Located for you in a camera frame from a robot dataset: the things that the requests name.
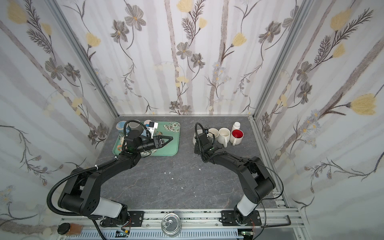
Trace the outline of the beige mug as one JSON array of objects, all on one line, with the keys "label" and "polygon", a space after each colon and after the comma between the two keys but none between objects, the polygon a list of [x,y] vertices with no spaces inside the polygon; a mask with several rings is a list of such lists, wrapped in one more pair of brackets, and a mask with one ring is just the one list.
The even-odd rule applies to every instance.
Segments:
[{"label": "beige mug", "polygon": [[194,133],[194,137],[193,137],[193,145],[194,144],[196,144],[196,133]]}]

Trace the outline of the green plastic tray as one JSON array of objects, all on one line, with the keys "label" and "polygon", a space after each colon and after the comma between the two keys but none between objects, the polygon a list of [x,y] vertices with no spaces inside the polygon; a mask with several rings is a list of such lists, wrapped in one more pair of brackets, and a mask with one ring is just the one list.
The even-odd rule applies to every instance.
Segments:
[{"label": "green plastic tray", "polygon": [[[161,149],[151,150],[151,157],[174,156],[179,149],[180,130],[181,125],[178,122],[158,122],[158,128],[156,129],[154,136],[164,135],[173,137],[174,139]],[[118,138],[112,150],[114,155],[120,154],[122,150],[123,136],[123,132],[119,132]]]}]

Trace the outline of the white cream mug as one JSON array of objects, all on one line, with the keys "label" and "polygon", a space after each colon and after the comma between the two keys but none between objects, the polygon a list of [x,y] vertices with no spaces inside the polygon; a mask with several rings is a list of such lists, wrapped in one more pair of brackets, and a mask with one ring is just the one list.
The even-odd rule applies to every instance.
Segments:
[{"label": "white cream mug", "polygon": [[224,146],[224,148],[228,147],[228,143],[230,142],[231,131],[227,128],[219,129],[218,142]]}]

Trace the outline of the white mug with red inside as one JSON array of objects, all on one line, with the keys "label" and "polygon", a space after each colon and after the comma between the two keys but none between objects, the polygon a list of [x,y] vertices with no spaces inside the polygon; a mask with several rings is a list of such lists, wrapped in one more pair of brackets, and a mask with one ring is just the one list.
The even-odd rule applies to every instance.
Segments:
[{"label": "white mug with red inside", "polygon": [[233,130],[230,137],[230,142],[233,146],[239,145],[242,142],[244,133],[241,130]]}]

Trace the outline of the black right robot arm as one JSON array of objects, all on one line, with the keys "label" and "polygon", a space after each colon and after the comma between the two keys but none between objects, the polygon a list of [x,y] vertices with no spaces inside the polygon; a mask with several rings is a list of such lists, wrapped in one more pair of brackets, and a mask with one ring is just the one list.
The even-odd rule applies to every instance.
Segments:
[{"label": "black right robot arm", "polygon": [[255,222],[256,219],[252,217],[253,211],[276,187],[271,176],[275,172],[266,167],[258,157],[247,159],[223,150],[209,140],[209,131],[202,124],[196,123],[194,131],[195,154],[199,155],[204,163],[222,166],[239,178],[244,195],[234,207],[234,219],[227,220],[225,223],[246,225],[248,222]]}]

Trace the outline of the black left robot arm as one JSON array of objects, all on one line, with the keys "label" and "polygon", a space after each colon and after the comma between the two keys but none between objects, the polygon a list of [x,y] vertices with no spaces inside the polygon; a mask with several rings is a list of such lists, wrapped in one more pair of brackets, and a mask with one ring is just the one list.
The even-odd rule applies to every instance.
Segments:
[{"label": "black left robot arm", "polygon": [[97,220],[108,227],[123,228],[131,224],[132,217],[127,205],[102,198],[101,186],[117,174],[135,167],[142,158],[142,152],[161,149],[174,139],[171,136],[155,136],[157,123],[135,123],[142,127],[142,131],[131,129],[130,121],[125,122],[121,152],[112,160],[87,169],[77,168],[51,188],[47,195],[47,206],[53,213],[89,218],[102,239],[105,236]]}]

